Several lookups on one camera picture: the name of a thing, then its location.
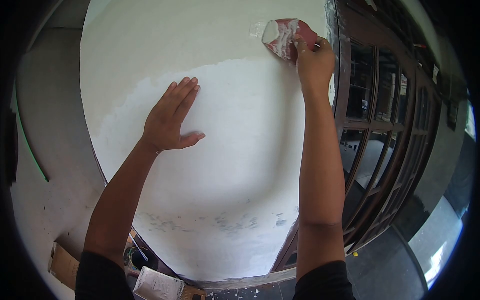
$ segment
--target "wall putty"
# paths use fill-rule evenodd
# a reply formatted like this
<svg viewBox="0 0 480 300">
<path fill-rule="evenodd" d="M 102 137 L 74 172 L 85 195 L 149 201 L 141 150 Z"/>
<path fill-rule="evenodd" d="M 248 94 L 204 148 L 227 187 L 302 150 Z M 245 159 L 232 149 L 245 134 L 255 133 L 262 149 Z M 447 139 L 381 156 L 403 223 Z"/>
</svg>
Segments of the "wall putty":
<svg viewBox="0 0 480 300">
<path fill-rule="evenodd" d="M 327 36 L 330 9 L 323 0 L 90 3 L 80 83 L 107 180 L 168 84 L 196 76 L 201 85 L 182 133 L 206 138 L 160 155 L 133 221 L 178 274 L 218 281 L 272 267 L 298 215 L 304 105 L 295 66 L 261 36 L 279 18 Z"/>
</svg>

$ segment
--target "cardboard box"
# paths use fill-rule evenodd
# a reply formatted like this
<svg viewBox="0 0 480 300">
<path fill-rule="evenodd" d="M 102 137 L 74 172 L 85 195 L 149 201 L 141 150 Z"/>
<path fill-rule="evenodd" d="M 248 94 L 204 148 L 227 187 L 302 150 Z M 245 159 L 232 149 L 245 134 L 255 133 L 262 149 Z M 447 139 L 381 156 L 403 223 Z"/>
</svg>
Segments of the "cardboard box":
<svg viewBox="0 0 480 300">
<path fill-rule="evenodd" d="M 75 290 L 78 261 L 63 249 L 57 242 L 53 242 L 48 272 L 55 276 L 61 283 Z"/>
<path fill-rule="evenodd" d="M 146 266 L 140 271 L 133 292 L 146 300 L 205 300 L 206 297 L 205 291 Z"/>
</svg>

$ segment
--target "left hand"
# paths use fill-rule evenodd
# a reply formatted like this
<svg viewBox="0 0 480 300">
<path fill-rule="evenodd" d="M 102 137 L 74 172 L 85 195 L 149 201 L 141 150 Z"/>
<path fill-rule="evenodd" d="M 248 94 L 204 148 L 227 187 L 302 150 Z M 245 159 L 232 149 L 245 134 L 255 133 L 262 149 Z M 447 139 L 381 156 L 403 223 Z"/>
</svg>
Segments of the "left hand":
<svg viewBox="0 0 480 300">
<path fill-rule="evenodd" d="M 201 132 L 180 135 L 180 126 L 200 89 L 197 83 L 197 78 L 185 77 L 179 84 L 170 84 L 148 115 L 140 142 L 160 152 L 190 147 L 205 137 Z"/>
</svg>

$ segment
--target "paint splatter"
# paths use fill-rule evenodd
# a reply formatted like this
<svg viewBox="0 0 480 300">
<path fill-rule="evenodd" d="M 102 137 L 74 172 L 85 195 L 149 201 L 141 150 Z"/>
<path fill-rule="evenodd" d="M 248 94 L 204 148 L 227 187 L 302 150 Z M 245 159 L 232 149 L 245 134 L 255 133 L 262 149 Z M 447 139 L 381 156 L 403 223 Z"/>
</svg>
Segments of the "paint splatter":
<svg viewBox="0 0 480 300">
<path fill-rule="evenodd" d="M 276 222 L 276 226 L 279 227 L 279 226 L 283 226 L 285 225 L 285 223 L 287 222 L 287 220 L 283 219 L 283 220 L 278 220 Z"/>
</svg>

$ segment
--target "hand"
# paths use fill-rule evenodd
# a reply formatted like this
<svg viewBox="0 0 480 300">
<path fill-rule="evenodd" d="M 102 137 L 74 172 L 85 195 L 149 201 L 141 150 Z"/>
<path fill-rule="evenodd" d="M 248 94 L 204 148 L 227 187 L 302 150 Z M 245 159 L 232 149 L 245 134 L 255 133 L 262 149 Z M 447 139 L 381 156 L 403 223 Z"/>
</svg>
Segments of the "hand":
<svg viewBox="0 0 480 300">
<path fill-rule="evenodd" d="M 323 38 L 317 37 L 314 51 L 310 51 L 303 38 L 295 34 L 295 46 L 297 47 L 297 66 L 302 90 L 314 94 L 328 92 L 328 84 L 335 67 L 335 54 L 330 43 Z"/>
<path fill-rule="evenodd" d="M 195 145 L 205 137 L 204 133 L 180 135 L 180 126 L 187 115 L 200 86 L 198 79 L 185 77 L 177 85 L 172 82 L 155 104 L 145 122 L 140 142 L 157 153 L 168 149 L 183 149 Z"/>
</svg>

